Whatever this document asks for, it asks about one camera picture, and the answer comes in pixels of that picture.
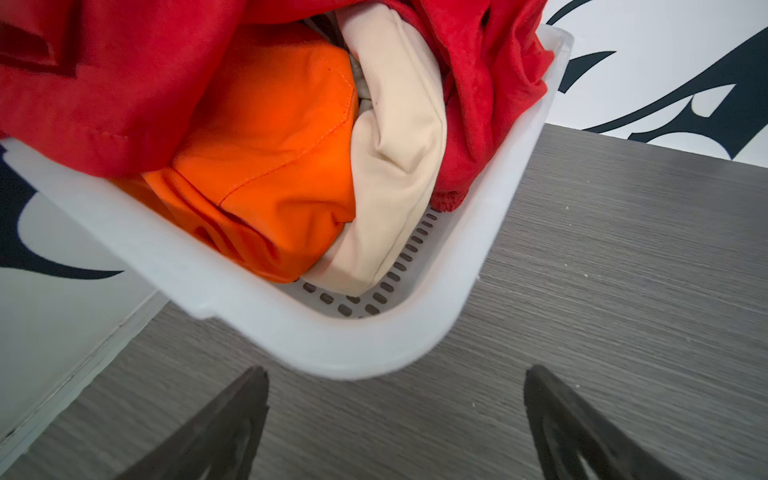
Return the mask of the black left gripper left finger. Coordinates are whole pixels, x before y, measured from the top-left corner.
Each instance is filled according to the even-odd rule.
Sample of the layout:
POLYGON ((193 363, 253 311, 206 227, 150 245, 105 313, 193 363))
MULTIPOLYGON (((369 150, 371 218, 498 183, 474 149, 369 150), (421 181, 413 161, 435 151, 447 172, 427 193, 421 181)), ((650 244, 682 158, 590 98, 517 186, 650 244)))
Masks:
POLYGON ((247 479, 269 406, 269 376, 251 367, 120 479, 247 479))

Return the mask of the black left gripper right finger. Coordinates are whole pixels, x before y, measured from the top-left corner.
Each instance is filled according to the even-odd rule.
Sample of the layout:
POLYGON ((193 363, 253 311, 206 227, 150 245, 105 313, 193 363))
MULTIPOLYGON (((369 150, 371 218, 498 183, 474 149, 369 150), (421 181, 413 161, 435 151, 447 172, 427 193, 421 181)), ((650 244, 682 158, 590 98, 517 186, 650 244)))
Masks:
POLYGON ((546 479, 680 479, 543 365, 526 371, 524 404, 546 479))

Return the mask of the red shorts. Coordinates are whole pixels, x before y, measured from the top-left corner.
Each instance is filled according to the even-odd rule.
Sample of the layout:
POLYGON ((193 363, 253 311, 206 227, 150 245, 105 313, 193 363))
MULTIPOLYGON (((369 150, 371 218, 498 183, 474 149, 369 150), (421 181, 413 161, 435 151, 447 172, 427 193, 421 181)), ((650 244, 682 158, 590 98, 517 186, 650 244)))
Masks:
MULTIPOLYGON (((337 1, 5 1, 1 133, 82 173, 166 165, 242 24, 283 24, 337 1)), ((437 57, 448 144, 431 197, 458 208, 513 123, 547 91, 541 1, 394 1, 437 57)))

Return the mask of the orange shorts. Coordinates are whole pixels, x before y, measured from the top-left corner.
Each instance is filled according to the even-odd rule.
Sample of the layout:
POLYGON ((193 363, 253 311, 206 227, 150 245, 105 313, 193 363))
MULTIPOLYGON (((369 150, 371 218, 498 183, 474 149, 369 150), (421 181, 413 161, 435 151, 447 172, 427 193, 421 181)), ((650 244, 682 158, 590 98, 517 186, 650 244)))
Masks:
POLYGON ((357 108, 345 50, 299 22, 242 25, 170 164, 117 186, 254 274, 291 283, 354 219, 357 108))

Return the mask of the beige shorts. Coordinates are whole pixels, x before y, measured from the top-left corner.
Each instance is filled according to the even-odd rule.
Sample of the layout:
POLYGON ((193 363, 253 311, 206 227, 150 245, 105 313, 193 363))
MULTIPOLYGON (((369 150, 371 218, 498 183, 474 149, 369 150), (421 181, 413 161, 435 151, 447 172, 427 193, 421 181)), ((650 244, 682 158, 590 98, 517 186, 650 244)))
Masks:
POLYGON ((381 3, 336 18, 362 98, 350 153, 356 217, 304 278, 360 296, 390 270, 426 211, 447 118, 438 61, 416 28, 381 3))

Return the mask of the white plastic laundry basket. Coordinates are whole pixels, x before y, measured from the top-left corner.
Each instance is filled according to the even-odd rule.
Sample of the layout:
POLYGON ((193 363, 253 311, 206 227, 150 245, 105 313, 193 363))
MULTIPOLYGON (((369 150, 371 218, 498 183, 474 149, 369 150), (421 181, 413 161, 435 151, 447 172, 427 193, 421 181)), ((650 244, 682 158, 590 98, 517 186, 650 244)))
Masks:
POLYGON ((108 181, 58 165, 16 140, 5 163, 190 316, 218 318, 281 363, 318 377, 359 380, 417 361, 458 319, 494 243, 555 99, 574 44, 560 28, 538 36, 554 61, 547 94, 510 130, 462 205, 427 212, 392 269, 359 297, 302 280, 263 280, 193 239, 108 181))

